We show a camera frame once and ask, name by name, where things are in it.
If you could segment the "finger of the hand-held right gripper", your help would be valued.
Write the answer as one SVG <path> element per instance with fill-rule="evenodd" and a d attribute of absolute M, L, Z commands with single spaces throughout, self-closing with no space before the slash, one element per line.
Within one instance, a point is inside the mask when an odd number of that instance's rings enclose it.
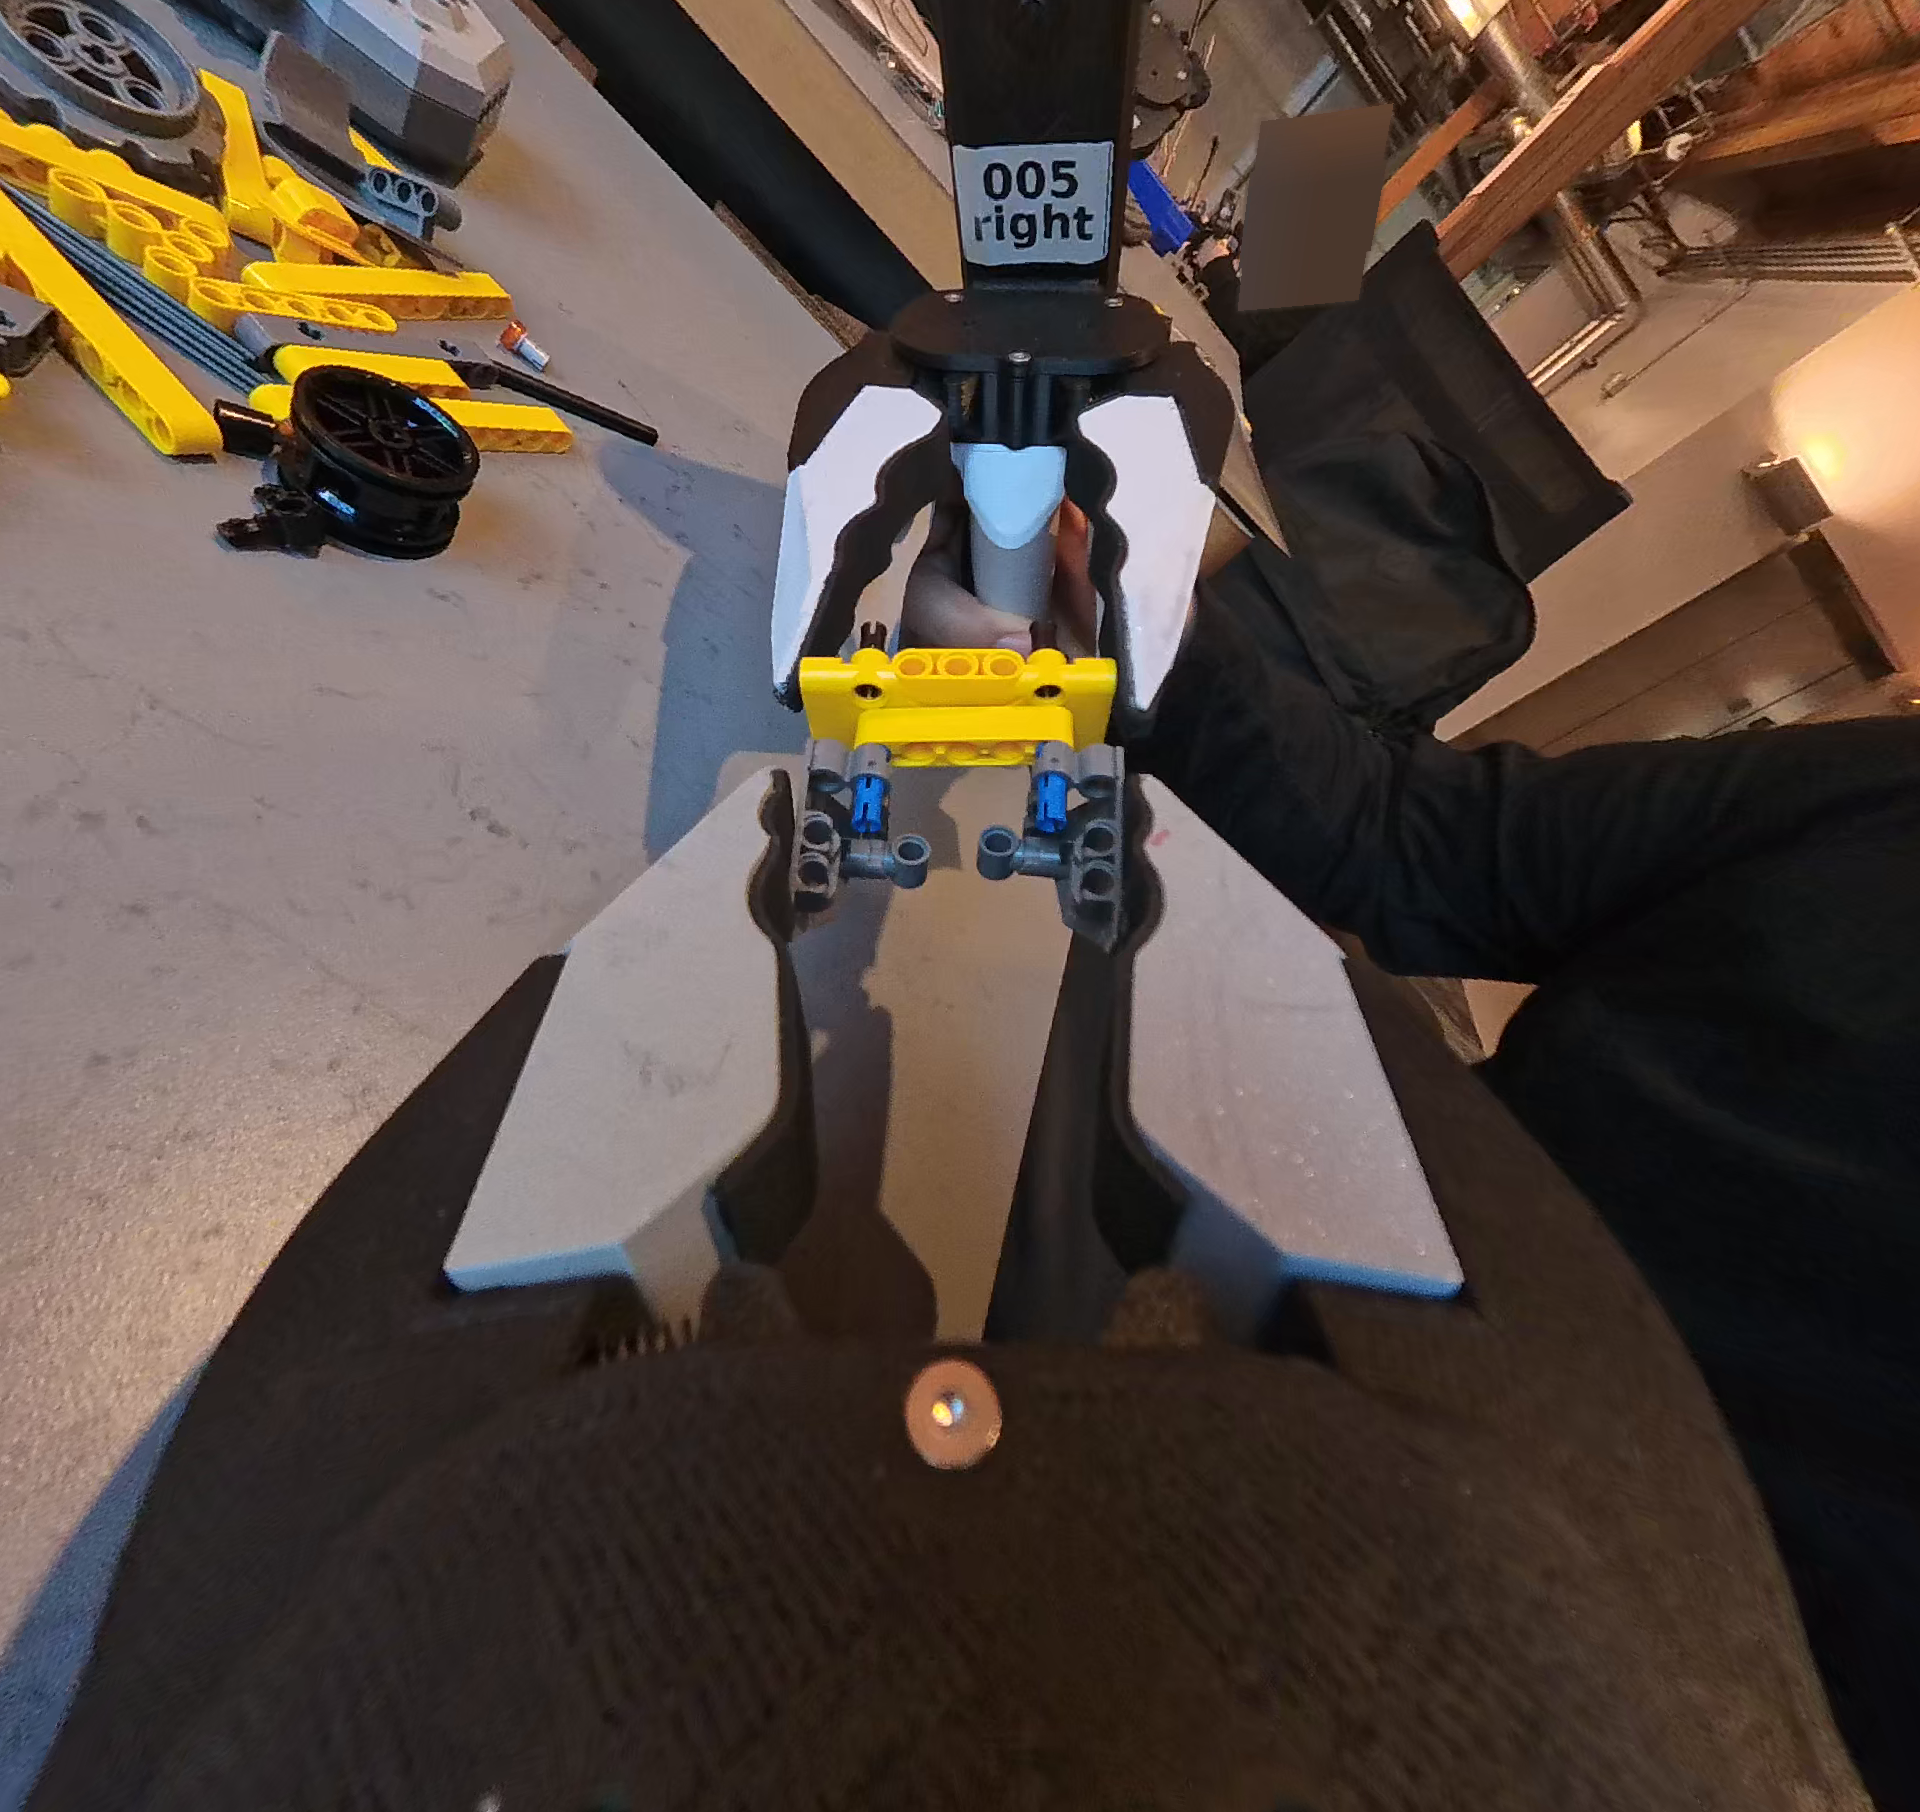
<path fill-rule="evenodd" d="M 869 585 L 951 475 L 945 411 L 916 386 L 812 383 L 787 454 L 773 682 L 803 706 L 803 661 L 839 655 Z"/>
<path fill-rule="evenodd" d="M 1098 654 L 1115 664 L 1115 733 L 1147 725 L 1185 645 L 1213 526 L 1213 485 L 1171 396 L 1121 393 L 1070 438 L 1070 503 L 1088 521 Z"/>

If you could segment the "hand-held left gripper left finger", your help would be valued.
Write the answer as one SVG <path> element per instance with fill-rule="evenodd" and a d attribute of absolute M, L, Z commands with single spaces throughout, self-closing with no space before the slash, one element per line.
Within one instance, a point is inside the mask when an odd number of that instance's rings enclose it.
<path fill-rule="evenodd" d="M 581 928 L 444 1254 L 463 1295 L 624 1278 L 697 1318 L 814 1193 L 797 797 L 761 770 Z"/>

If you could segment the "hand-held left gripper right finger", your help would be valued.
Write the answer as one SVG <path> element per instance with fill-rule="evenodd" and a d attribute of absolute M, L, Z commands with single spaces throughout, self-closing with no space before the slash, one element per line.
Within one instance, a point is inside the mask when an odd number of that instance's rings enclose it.
<path fill-rule="evenodd" d="M 1025 1306 L 1140 1271 L 1213 1311 L 1463 1272 L 1338 946 L 1158 779 L 1124 785 L 1124 928 L 1070 935 L 1025 1132 Z"/>

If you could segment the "yellow brick panel with pins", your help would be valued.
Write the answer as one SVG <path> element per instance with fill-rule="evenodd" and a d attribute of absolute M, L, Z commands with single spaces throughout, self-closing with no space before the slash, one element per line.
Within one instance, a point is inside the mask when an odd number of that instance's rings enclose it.
<path fill-rule="evenodd" d="M 884 745 L 904 770 L 1004 770 L 1040 745 L 1104 745 L 1115 685 L 1112 660 L 1057 648 L 860 648 L 851 660 L 803 660 L 799 672 L 814 739 Z"/>

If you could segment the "grey brick bucket assembly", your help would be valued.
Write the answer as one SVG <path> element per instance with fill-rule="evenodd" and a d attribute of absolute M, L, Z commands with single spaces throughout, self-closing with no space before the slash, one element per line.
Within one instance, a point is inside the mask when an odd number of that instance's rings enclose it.
<path fill-rule="evenodd" d="M 1074 935 L 1112 947 L 1124 928 L 1124 755 L 1070 739 L 1068 716 L 989 719 L 988 710 L 869 713 L 852 742 L 812 736 L 797 807 L 799 912 L 825 912 L 851 883 L 921 889 L 933 853 L 891 827 L 904 773 L 1012 770 L 1025 779 L 1019 827 L 988 827 L 975 868 L 988 883 L 1033 877 L 1060 895 Z"/>

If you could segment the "person's right forearm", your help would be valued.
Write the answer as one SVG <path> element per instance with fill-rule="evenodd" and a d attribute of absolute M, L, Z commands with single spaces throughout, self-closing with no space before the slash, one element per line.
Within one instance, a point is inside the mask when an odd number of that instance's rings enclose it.
<path fill-rule="evenodd" d="M 1404 976 L 1545 983 L 1700 892 L 1742 929 L 1918 965 L 1918 725 L 1458 752 L 1390 742 L 1204 588 L 1140 766 Z"/>

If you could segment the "grey desk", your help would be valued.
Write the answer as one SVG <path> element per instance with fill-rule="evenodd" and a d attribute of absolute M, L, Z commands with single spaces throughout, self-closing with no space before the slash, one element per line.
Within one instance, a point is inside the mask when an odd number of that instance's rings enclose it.
<path fill-rule="evenodd" d="M 3 403 L 3 1770 L 179 1396 L 337 1169 L 735 752 L 782 752 L 785 447 L 840 351 L 514 0 L 453 253 L 657 423 L 502 456 L 427 563 L 240 554 L 258 468 L 64 359 Z"/>

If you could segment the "person's right hand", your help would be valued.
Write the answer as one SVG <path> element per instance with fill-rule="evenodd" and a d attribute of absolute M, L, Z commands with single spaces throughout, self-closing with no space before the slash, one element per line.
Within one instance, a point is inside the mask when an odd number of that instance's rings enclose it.
<path fill-rule="evenodd" d="M 1088 515 L 1064 500 L 1052 521 L 1052 578 L 1043 634 L 1068 660 L 1098 654 L 1100 600 L 1088 570 Z M 1015 621 L 975 600 L 970 581 L 972 521 L 964 497 L 933 512 L 928 544 L 910 570 L 900 612 L 907 648 L 1004 648 L 1033 654 L 1034 621 Z"/>

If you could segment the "black backpack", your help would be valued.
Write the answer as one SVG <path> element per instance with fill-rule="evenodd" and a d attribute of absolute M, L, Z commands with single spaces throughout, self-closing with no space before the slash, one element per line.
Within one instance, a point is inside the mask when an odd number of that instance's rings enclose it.
<path fill-rule="evenodd" d="M 1416 225 L 1352 305 L 1229 308 L 1256 468 L 1286 551 L 1219 575 L 1289 672 L 1383 736 L 1431 733 L 1519 664 L 1534 581 L 1621 515 L 1608 476 L 1529 386 Z"/>

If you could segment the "long grey table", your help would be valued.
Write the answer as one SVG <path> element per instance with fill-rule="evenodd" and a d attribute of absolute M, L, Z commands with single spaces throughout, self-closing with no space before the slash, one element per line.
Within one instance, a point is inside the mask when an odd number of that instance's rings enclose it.
<path fill-rule="evenodd" d="M 809 293 L 869 322 L 960 287 L 949 150 L 839 0 L 670 0 L 749 99 L 708 128 L 720 202 Z"/>

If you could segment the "black axle rod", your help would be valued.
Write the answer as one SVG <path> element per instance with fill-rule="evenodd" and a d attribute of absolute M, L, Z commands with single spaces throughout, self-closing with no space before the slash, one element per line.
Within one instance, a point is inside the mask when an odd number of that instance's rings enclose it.
<path fill-rule="evenodd" d="M 451 374 L 463 377 L 474 390 L 492 390 L 492 389 L 517 390 L 517 393 L 523 393 L 523 396 L 529 396 L 529 399 L 533 399 L 539 406 L 550 406 L 550 408 L 554 408 L 554 411 L 560 411 L 566 417 L 593 423 L 593 427 L 600 427 L 606 432 L 614 432 L 620 438 L 633 438 L 633 442 L 638 442 L 644 447 L 659 447 L 659 429 L 657 427 L 650 427 L 650 423 L 644 423 L 638 417 L 629 417 L 624 411 L 614 411 L 609 406 L 600 406 L 600 403 L 593 403 L 587 396 L 580 396 L 580 393 L 572 393 L 572 390 L 566 390 L 560 386 L 553 386 L 553 383 L 547 383 L 547 380 L 539 380 L 539 377 L 533 377 L 533 374 L 529 374 L 523 366 L 514 366 L 506 362 L 495 362 L 495 359 L 448 359 L 444 363 L 448 363 Z"/>

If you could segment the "black spoked wheel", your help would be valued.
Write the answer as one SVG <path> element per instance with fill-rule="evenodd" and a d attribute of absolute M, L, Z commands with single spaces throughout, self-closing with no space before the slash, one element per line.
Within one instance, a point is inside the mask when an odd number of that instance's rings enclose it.
<path fill-rule="evenodd" d="M 292 386 L 278 481 L 290 551 L 439 558 L 463 518 L 480 454 L 432 399 L 362 366 L 322 363 Z"/>

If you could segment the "small black connector piece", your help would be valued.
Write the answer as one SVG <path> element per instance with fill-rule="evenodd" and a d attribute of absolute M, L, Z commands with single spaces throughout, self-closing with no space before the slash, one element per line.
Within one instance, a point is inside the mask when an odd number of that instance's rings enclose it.
<path fill-rule="evenodd" d="M 317 558 L 331 544 L 331 511 L 299 485 L 260 482 L 255 511 L 216 526 L 226 551 L 290 551 Z"/>

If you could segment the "pile of loose brick pieces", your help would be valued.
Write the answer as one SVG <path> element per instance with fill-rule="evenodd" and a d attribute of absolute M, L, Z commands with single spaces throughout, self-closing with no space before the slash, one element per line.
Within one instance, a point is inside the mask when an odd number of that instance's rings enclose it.
<path fill-rule="evenodd" d="M 168 459 L 222 454 L 213 406 L 174 369 L 187 362 L 240 396 L 263 390 L 287 417 L 311 363 L 371 363 L 442 396 L 484 454 L 560 456 L 563 414 L 471 393 L 432 359 L 484 359 L 489 336 L 524 344 L 511 293 L 484 272 L 427 265 L 371 219 L 263 150 L 246 91 L 204 73 L 226 152 L 199 199 L 3 116 L 3 308 L 50 311 L 53 347 Z M 399 327 L 474 320 L 478 347 L 402 347 Z"/>

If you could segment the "grey spoked wheel hub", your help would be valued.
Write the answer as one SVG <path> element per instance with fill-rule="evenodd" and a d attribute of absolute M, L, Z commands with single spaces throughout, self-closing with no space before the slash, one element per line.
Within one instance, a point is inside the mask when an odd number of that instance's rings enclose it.
<path fill-rule="evenodd" d="M 225 113 L 126 0 L 3 0 L 3 111 L 174 192 L 222 195 Z"/>

